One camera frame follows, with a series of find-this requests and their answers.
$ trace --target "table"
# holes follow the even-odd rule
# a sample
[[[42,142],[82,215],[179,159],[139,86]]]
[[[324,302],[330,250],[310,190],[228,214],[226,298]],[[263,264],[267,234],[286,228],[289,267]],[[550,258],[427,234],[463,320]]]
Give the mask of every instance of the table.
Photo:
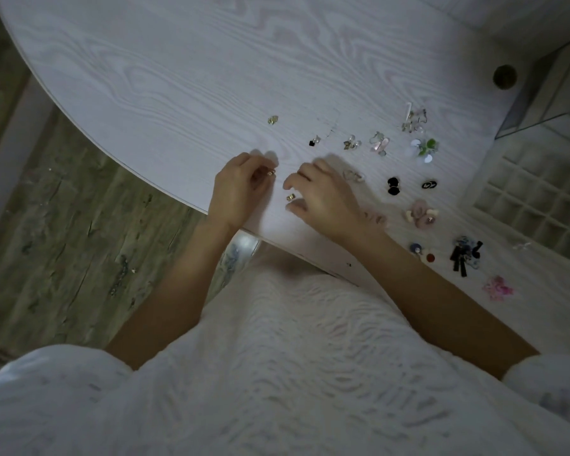
[[[228,159],[265,153],[278,160],[277,183],[246,228],[378,291],[352,256],[284,208],[280,183],[326,157],[363,172],[357,198],[388,215],[402,245],[432,247],[437,272],[539,349],[570,351],[570,273],[513,252],[457,207],[519,89],[497,89],[494,69],[511,64],[523,79],[527,65],[490,39],[418,0],[0,0],[0,14],[61,110],[160,190],[205,212]],[[427,108],[427,136],[440,142],[429,165],[408,154],[409,101]],[[368,149],[376,131],[391,139],[385,157]],[[344,151],[352,134],[363,145]],[[396,197],[387,193],[391,176],[401,180]],[[427,179],[438,187],[423,191]],[[402,218],[417,198],[441,212],[431,232]],[[466,279],[448,260],[462,233],[486,243],[482,268]],[[520,293],[507,305],[486,302],[481,290],[495,274]]]

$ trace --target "wooden floor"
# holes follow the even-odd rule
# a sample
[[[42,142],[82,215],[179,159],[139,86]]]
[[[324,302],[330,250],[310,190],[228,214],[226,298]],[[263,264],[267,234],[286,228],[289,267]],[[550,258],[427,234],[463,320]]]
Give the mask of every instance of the wooden floor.
[[[0,68],[14,51],[0,23]],[[49,344],[104,346],[203,217],[115,163],[55,108],[0,220],[0,365]],[[208,300],[257,245],[237,234]]]

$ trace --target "white dress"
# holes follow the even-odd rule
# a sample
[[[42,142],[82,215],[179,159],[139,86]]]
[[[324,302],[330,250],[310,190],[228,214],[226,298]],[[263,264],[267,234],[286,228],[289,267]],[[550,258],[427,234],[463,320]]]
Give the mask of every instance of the white dress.
[[[2,454],[561,455],[570,423],[271,252],[137,372],[64,345],[4,367]]]

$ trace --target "person's right hand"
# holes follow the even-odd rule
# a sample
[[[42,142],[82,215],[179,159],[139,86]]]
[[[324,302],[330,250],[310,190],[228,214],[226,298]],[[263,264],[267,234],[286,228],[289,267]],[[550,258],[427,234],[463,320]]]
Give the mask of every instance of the person's right hand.
[[[289,175],[283,189],[296,189],[304,199],[287,205],[320,234],[342,244],[365,224],[363,213],[350,186],[325,160],[304,163],[297,173]]]

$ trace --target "person's left hand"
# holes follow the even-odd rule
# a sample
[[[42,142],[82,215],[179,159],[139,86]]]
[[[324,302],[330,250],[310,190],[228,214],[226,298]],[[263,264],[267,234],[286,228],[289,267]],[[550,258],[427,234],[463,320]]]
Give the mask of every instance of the person's left hand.
[[[269,171],[276,167],[260,155],[242,153],[226,163],[215,176],[208,220],[239,230],[274,183]]]

